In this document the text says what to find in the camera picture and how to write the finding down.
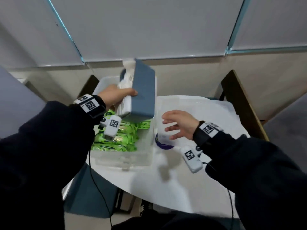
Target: wall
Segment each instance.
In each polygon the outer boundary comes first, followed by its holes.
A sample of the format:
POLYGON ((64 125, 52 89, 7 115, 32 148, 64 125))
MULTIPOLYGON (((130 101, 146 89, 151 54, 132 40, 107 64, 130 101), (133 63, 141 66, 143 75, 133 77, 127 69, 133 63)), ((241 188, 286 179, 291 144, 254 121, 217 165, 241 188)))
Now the wall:
MULTIPOLYGON (((259 119, 265 120, 307 91, 306 61, 307 52, 301 52, 148 60, 146 63, 156 71, 159 96, 213 96, 223 77, 229 70, 235 69, 259 119)), ((45 83, 58 84, 72 101, 91 74, 102 78, 119 75, 122 70, 119 61, 90 63, 90 67, 92 70, 87 66, 71 66, 10 72, 14 77, 32 77, 33 80, 38 79, 33 74, 48 74, 45 83)), ((65 103, 69 102, 67 97, 63 98, 65 103)))

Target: clear plastic bin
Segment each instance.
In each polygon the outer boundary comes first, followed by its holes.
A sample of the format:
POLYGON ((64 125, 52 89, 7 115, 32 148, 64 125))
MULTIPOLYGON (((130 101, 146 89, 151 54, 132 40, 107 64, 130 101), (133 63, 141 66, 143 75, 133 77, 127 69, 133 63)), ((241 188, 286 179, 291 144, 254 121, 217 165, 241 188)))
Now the clear plastic bin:
MULTIPOLYGON (((93 94, 98 94, 108 85, 117 84, 119 76, 104 77, 100 80, 93 94)), ((155 120, 151 120, 148 130, 138 129, 139 140, 135 143, 137 151, 135 152, 116 152, 116 151, 98 151, 91 150, 91 158, 95 159, 97 165, 129 168, 131 166, 149 166, 152 162, 154 150, 154 128, 155 120)))

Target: black sleeve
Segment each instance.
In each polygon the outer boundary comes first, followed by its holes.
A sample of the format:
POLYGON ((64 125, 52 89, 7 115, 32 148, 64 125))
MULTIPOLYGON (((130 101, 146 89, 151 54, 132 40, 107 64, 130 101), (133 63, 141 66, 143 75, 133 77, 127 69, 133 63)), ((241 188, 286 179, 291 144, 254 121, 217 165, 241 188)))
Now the black sleeve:
POLYGON ((85 163, 95 123, 78 105, 51 101, 17 134, 0 140, 2 220, 64 228, 61 190, 85 163))
POLYGON ((208 175, 236 194, 236 209, 247 230, 305 225, 307 176, 276 145, 219 132, 201 149, 212 159, 208 175))

